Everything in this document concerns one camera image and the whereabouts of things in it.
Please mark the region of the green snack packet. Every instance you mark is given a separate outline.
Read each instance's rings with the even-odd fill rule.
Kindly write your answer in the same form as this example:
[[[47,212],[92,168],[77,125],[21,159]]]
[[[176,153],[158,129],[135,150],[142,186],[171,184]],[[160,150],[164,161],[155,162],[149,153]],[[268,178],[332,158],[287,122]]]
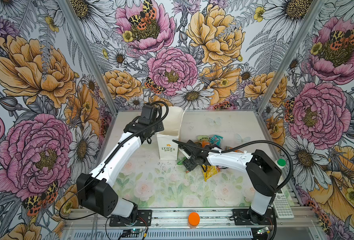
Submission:
[[[184,159],[178,161],[177,165],[182,166],[182,165],[184,164],[184,161],[185,161],[185,160],[186,160],[186,158],[184,158]]]

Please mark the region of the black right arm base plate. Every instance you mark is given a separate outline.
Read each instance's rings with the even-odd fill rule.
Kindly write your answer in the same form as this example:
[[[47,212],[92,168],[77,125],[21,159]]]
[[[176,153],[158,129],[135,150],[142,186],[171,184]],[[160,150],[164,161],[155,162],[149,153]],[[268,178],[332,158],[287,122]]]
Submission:
[[[230,221],[236,226],[273,225],[272,209],[267,209],[264,215],[259,215],[251,209],[233,209]]]

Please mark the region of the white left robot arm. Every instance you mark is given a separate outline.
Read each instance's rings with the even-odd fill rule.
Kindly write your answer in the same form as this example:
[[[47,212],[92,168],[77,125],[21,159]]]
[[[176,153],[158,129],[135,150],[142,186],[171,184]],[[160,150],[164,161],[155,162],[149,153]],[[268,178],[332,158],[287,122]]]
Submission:
[[[120,198],[113,186],[132,154],[144,142],[150,144],[155,133],[164,130],[163,120],[168,113],[169,106],[162,101],[143,106],[141,115],[125,126],[121,138],[108,156],[89,174],[78,176],[76,185],[80,206],[104,217],[122,217],[128,224],[137,220],[137,205]]]

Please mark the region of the yellow snack packet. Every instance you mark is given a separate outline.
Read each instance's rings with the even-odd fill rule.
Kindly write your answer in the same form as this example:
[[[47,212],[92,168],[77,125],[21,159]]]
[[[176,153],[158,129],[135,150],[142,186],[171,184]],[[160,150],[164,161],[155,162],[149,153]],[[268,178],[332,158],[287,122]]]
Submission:
[[[208,179],[213,177],[214,175],[218,174],[221,169],[218,168],[217,166],[207,166],[207,165],[201,165],[203,175],[204,175],[204,181],[207,182]]]

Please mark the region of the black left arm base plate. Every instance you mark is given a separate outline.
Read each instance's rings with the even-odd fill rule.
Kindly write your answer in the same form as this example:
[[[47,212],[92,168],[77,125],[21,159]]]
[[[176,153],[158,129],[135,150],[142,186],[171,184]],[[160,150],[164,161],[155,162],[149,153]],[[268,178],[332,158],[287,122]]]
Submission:
[[[110,218],[110,227],[150,227],[152,222],[152,210],[137,210],[128,218],[113,215]]]

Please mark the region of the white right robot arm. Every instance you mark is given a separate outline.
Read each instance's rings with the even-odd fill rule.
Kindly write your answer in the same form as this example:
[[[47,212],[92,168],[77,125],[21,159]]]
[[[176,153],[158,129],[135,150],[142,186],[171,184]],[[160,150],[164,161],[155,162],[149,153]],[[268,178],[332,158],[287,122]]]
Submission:
[[[254,224],[259,224],[264,220],[273,198],[277,191],[282,188],[278,184],[282,170],[262,150],[255,150],[253,153],[249,153],[247,151],[240,152],[239,149],[257,144],[268,144],[282,149],[281,145],[261,140],[251,141],[232,149],[223,150],[218,145],[201,147],[193,141],[184,143],[174,140],[174,142],[178,144],[180,151],[187,158],[188,164],[194,166],[220,166],[246,172],[255,189],[255,193],[248,212],[244,214],[244,218]]]

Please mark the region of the white paper bag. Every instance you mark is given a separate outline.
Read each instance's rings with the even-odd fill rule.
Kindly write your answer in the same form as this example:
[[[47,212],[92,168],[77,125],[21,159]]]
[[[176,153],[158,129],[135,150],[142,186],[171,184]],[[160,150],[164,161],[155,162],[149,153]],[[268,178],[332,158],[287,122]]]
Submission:
[[[178,159],[178,144],[173,140],[180,140],[183,116],[184,109],[169,107],[169,112],[162,121],[164,130],[156,134],[160,160],[176,161]]]

